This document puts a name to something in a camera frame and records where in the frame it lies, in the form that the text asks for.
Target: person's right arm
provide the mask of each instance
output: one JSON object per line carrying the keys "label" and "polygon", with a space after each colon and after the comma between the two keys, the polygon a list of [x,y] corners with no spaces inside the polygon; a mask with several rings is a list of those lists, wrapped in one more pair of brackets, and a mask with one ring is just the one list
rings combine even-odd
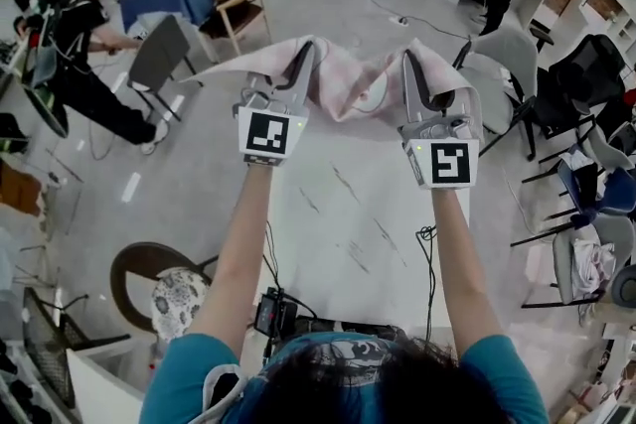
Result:
{"label": "person's right arm", "polygon": [[110,49],[136,50],[141,46],[141,41],[119,34],[105,24],[93,29],[92,34]]}
{"label": "person's right arm", "polygon": [[459,355],[503,334],[486,296],[486,278],[454,190],[432,190],[446,307]]}

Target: brown round chair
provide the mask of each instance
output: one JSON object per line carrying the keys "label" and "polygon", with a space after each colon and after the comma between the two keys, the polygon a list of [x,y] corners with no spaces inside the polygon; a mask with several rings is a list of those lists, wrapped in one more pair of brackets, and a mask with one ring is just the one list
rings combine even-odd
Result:
{"label": "brown round chair", "polygon": [[143,331],[154,333],[152,321],[140,313],[132,304],[126,288],[126,274],[137,274],[146,279],[159,281],[159,274],[167,269],[185,267],[201,274],[209,285],[212,280],[203,270],[209,264],[217,261],[219,256],[196,264],[172,247],[155,242],[136,242],[122,249],[110,266],[110,291],[117,309],[124,318]]}

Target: wooden armchair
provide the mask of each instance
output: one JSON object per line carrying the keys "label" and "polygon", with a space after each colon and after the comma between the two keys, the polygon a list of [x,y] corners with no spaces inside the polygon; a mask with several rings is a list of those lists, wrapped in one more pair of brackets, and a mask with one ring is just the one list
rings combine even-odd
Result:
{"label": "wooden armchair", "polygon": [[217,5],[216,11],[199,30],[211,39],[230,38],[232,46],[240,56],[242,53],[239,48],[239,38],[260,19],[265,22],[267,36],[271,41],[262,0],[224,0]]}

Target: blue chair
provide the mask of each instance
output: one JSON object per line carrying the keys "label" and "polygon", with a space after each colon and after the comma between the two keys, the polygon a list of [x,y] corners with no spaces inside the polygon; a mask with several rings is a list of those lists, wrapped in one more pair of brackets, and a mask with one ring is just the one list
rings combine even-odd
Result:
{"label": "blue chair", "polygon": [[565,162],[561,161],[556,168],[556,173],[565,185],[565,189],[574,203],[574,209],[554,213],[549,215],[547,219],[562,217],[573,212],[578,213],[574,213],[570,218],[570,221],[567,223],[550,228],[539,235],[513,242],[510,244],[511,247],[554,235],[555,233],[559,233],[570,228],[582,228],[594,222],[600,213],[608,215],[628,215],[636,208],[636,180],[634,180],[631,175],[622,168],[616,168],[607,176],[603,197],[600,200],[597,200],[593,207],[587,208],[584,208],[580,203],[578,183],[576,182],[574,173],[569,166]]}

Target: plaid fabric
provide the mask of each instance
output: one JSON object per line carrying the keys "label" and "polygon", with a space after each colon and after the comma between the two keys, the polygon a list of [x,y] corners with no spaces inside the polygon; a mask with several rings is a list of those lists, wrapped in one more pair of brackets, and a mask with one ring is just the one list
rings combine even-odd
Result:
{"label": "plaid fabric", "polygon": [[289,63],[307,41],[312,41],[316,46],[309,97],[335,121],[376,115],[403,103],[401,63],[404,51],[409,49],[419,59],[431,93],[437,95],[455,90],[457,107],[473,118],[473,134],[482,137],[477,91],[451,64],[417,39],[391,54],[360,62],[347,50],[324,38],[304,36],[219,64],[200,72],[194,79],[222,71],[252,71],[272,77],[283,76]]}

